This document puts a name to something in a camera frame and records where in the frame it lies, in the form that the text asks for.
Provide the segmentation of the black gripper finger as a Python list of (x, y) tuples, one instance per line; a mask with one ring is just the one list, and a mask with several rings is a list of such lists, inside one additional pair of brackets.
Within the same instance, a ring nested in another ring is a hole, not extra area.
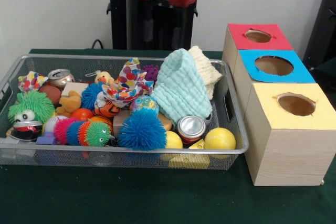
[(145, 42), (153, 40), (153, 26), (153, 4), (151, 1), (145, 1), (143, 9), (143, 36)]
[(174, 8), (172, 48), (180, 47), (181, 37), (182, 37), (182, 11), (179, 8)]

